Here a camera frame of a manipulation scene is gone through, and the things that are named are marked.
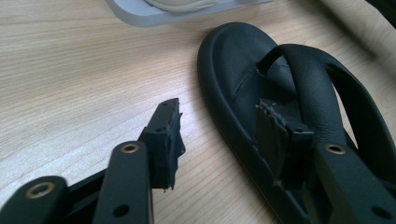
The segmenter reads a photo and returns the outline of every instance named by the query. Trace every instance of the shoe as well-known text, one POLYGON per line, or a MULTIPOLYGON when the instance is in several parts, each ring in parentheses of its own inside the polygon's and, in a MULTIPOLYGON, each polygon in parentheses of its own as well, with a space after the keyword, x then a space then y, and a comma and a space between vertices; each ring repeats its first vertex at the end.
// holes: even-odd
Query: shoe
POLYGON ((171 12, 191 12, 204 7, 211 7, 219 0, 146 0, 159 9, 171 12))
MULTIPOLYGON (((322 179, 324 170, 342 170, 341 166, 351 165, 351 169, 337 175, 384 180, 393 186, 387 187, 389 191, 396 193, 396 149, 389 130, 367 90, 331 55, 307 46, 279 46, 257 27, 233 22, 215 28, 205 37, 197 66, 213 120, 282 223, 328 223, 320 221, 328 220, 331 211, 340 205, 332 207, 329 198, 332 202, 341 198, 339 202, 343 203, 349 199, 343 194, 340 197, 340 191, 329 193, 323 189, 341 186, 333 179, 322 179), (334 88, 343 101, 359 150, 344 129, 334 88), (298 143, 303 145, 294 145, 293 137, 300 138, 298 143), (297 152, 290 151, 290 146, 297 146, 297 152), (347 148, 347 157, 353 156, 353 160, 326 163, 335 168, 318 163, 320 156, 324 155, 326 161, 332 153, 345 153, 341 148, 347 148), (296 161, 292 153, 299 153, 301 158, 296 161)), ((358 194, 366 199, 366 195, 381 191, 381 200, 392 200, 382 182, 376 184, 379 190, 369 193, 367 186, 344 193, 366 190, 358 194)), ((390 214, 395 210, 392 206, 387 209, 390 214)), ((359 214, 371 216, 373 211, 359 214)))

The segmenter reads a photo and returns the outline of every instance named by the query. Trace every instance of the black plastic part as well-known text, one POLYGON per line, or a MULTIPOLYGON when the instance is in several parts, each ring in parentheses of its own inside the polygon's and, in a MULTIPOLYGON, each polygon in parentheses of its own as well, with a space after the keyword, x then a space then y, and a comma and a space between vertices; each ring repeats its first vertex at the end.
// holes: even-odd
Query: black plastic part
POLYGON ((73 206, 64 218, 64 224, 92 223, 105 173, 103 170, 69 187, 73 206))
POLYGON ((325 194, 307 188, 304 200, 313 223, 396 223, 395 199, 355 150, 318 144, 312 162, 325 194))
POLYGON ((314 133, 279 103, 260 99, 257 108, 257 146, 271 168, 274 184, 301 189, 314 133))
POLYGON ((14 193, 0 213, 0 223, 60 223, 69 208, 66 181, 59 176, 43 176, 14 193))
POLYGON ((92 223, 153 223, 144 143, 125 142, 114 148, 92 223))
POLYGON ((158 105, 148 126, 139 136, 145 142, 150 159, 150 184, 153 189, 175 186, 177 159, 186 151, 180 135, 178 99, 158 105))

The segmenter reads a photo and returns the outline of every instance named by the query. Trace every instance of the screw hole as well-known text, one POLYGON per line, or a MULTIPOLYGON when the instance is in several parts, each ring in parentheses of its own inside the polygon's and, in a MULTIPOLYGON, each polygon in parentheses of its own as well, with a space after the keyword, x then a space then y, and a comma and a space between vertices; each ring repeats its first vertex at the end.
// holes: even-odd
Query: screw hole
POLYGON ((113 210, 113 215, 115 217, 123 217, 129 212, 129 206, 126 204, 120 205, 113 210))
POLYGON ((134 153, 139 149, 137 145, 126 145, 121 149, 123 153, 134 153))
POLYGON ((326 149, 328 151, 330 151, 331 153, 338 154, 338 155, 347 153, 345 149, 343 149, 342 147, 338 147, 338 146, 326 146, 326 149))
POLYGON ((52 182, 43 182, 36 184, 26 191, 26 198, 37 199, 50 193, 55 188, 52 182))
POLYGON ((384 219, 392 219, 392 215, 382 207, 374 206, 372 207, 372 211, 379 217, 382 217, 384 219))

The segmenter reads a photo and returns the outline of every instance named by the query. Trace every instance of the wood grain surface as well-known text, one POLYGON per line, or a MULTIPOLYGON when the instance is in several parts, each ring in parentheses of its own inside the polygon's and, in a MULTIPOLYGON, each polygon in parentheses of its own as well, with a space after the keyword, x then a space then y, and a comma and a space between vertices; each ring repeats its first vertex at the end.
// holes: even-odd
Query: wood grain surface
POLYGON ((104 169, 111 149, 135 140, 157 104, 178 97, 187 152, 175 189, 153 191, 155 222, 277 223, 197 81, 201 41, 230 21, 258 26, 278 44, 329 52, 372 94, 396 139, 396 32, 363 0, 274 0, 147 28, 120 21, 104 0, 3 0, 0 207, 40 176, 72 185, 104 169))

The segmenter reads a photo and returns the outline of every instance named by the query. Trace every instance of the white object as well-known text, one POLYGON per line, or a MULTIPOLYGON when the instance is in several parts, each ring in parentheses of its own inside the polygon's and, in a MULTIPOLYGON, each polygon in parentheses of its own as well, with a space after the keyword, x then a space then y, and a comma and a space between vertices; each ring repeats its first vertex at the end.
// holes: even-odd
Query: white object
POLYGON ((219 0, 211 7, 193 12, 169 12, 151 6, 145 0, 106 0, 113 13, 122 21, 133 26, 153 26, 169 21, 180 21, 187 18, 203 16, 251 4, 271 0, 219 0))
POLYGON ((204 7, 211 7, 219 0, 146 0, 149 4, 172 12, 192 12, 204 7))

